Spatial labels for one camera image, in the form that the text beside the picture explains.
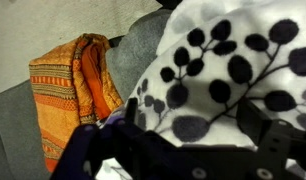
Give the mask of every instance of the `orange cloth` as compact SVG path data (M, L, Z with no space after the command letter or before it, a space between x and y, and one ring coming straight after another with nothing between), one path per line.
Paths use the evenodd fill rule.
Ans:
M123 102L106 68L104 36L84 34L30 62L47 169L52 172L74 129L107 117Z

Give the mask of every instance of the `gray sofa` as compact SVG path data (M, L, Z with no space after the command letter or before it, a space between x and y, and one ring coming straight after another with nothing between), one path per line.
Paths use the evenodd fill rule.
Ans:
M0 94L0 179L49 179L29 81Z

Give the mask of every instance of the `orange patterned fabric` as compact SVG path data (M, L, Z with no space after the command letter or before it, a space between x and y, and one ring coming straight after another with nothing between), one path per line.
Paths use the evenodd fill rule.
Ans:
M106 68L110 48L84 34L30 62L30 79L47 169L53 172L74 129L106 118L123 102Z

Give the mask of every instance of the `striped woven textile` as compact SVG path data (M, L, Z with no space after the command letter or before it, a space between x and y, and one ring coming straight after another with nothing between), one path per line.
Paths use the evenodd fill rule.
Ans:
M104 36L83 34L29 64L50 172L77 126L106 118L123 103L106 67L109 48Z

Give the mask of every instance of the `pile of clothes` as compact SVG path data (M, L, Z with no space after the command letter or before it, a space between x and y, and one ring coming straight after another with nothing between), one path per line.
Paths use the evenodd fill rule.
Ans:
M254 146L237 127L242 98L306 128L306 0L183 0L142 17L109 48L105 37L83 35L30 63L50 170L76 126L128 98L139 101L138 125L176 146ZM131 179L113 160L103 167L101 178Z

